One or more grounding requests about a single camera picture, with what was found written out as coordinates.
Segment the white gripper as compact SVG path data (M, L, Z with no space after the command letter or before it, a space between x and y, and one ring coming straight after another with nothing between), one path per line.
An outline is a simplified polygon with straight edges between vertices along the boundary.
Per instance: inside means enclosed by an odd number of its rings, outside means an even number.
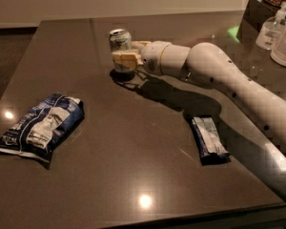
M170 42L164 41L133 41L132 48L135 50L112 52L112 60L128 69L137 69L143 65L147 73L161 75L161 56L170 45Z

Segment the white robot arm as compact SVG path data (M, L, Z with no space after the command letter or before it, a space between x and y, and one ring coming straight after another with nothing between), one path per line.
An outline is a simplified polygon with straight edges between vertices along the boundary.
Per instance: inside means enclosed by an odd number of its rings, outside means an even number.
M130 50L113 52L112 60L129 69L142 67L150 74L222 92L286 152L286 100L254 82L218 46L203 42L189 48L164 41L135 41Z

